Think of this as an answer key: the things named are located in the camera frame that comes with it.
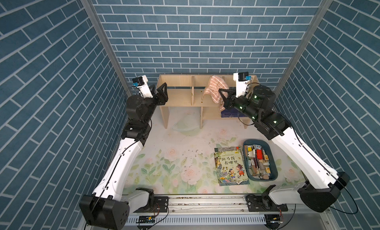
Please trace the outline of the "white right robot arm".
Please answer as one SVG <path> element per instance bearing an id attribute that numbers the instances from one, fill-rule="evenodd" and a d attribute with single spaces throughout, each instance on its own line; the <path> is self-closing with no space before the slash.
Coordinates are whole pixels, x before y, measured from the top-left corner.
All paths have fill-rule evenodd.
<path id="1" fill-rule="evenodd" d="M 304 183 L 272 186 L 263 194 L 266 204 L 304 204 L 322 213 L 339 198 L 350 177 L 324 162 L 298 137 L 292 123 L 273 111 L 276 94 L 267 86 L 256 85 L 250 96 L 235 89 L 220 89 L 227 110 L 232 108 L 250 118 L 257 130 L 283 150 L 306 176 Z"/>

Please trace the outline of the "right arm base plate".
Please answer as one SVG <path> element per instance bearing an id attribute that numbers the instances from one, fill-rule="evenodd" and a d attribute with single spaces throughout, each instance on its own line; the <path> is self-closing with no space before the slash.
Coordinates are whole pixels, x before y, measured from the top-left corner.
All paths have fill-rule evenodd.
<path id="1" fill-rule="evenodd" d="M 268 196 L 248 194 L 245 201 L 249 212 L 288 212 L 286 204 L 277 205 Z"/>

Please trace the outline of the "pink striped fluffy cloth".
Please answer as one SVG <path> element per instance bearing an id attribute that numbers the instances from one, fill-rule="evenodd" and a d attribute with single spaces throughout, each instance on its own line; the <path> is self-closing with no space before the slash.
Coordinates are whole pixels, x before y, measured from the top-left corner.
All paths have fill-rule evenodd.
<path id="1" fill-rule="evenodd" d="M 210 77 L 208 84 L 204 89 L 203 97 L 209 95 L 212 101 L 215 104 L 218 104 L 219 111 L 222 112 L 225 110 L 225 108 L 223 98 L 219 93 L 219 89 L 229 89 L 229 86 L 222 77 L 213 75 Z"/>

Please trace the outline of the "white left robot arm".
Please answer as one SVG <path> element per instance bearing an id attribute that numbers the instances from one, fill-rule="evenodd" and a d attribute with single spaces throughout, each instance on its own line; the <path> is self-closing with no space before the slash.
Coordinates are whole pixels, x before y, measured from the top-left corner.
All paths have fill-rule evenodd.
<path id="1" fill-rule="evenodd" d="M 128 195 L 123 195 L 123 189 L 132 165 L 147 141 L 156 107 L 168 101 L 167 84 L 160 87 L 144 84 L 137 89 L 139 94 L 126 100 L 128 121 L 114 159 L 93 193 L 83 195 L 79 202 L 87 225 L 120 230 L 131 213 L 154 207 L 152 189 L 139 187 Z"/>

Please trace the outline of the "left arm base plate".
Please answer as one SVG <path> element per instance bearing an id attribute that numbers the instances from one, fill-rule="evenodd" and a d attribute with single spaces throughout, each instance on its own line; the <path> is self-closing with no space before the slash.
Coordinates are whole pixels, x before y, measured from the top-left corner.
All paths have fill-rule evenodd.
<path id="1" fill-rule="evenodd" d="M 169 205 L 168 196 L 155 196 L 152 203 L 136 210 L 136 213 L 167 213 Z"/>

